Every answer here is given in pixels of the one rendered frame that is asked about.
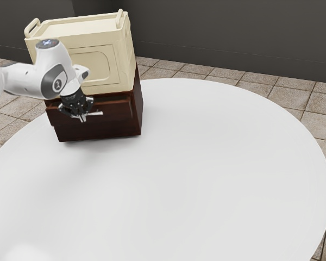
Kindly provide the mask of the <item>dark brown cabinet drawer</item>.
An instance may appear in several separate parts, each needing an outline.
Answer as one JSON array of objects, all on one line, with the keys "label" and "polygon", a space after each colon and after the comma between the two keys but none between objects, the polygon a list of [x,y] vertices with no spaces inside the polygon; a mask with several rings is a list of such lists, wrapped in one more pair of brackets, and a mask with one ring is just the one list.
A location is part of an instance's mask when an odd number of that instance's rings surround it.
[{"label": "dark brown cabinet drawer", "polygon": [[102,115],[88,115],[86,122],[82,123],[80,119],[71,118],[60,111],[58,105],[60,99],[55,99],[46,106],[46,113],[52,126],[69,125],[89,125],[91,123],[113,122],[130,120],[134,116],[133,102],[129,95],[119,96],[100,96],[94,95],[95,103],[90,111],[94,113],[102,111]]}]

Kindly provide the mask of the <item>cream box with lid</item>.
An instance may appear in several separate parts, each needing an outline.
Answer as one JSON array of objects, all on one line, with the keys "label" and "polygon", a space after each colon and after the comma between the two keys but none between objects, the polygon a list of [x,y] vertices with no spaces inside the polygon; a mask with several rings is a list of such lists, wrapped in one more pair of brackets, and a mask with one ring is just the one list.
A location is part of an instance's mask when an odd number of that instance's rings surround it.
[{"label": "cream box with lid", "polygon": [[58,39],[73,64],[90,70],[81,88],[84,94],[130,91],[134,86],[136,60],[128,13],[58,18],[40,22],[33,19],[24,29],[32,61],[35,45],[44,39]]}]

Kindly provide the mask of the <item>dark brown wooden cabinet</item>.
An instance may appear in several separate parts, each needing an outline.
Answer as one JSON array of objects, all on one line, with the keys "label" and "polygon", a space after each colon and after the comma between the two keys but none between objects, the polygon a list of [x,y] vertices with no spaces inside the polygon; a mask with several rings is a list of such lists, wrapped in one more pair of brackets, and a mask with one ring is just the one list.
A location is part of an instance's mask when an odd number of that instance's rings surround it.
[{"label": "dark brown wooden cabinet", "polygon": [[[53,126],[60,142],[81,141],[90,139],[107,139],[123,136],[136,136],[141,134],[143,98],[140,84],[139,71],[135,71],[133,89],[125,92],[96,94],[100,96],[129,95],[134,107],[134,116],[130,120],[91,123],[89,125]],[[49,105],[54,100],[45,100]]]}]

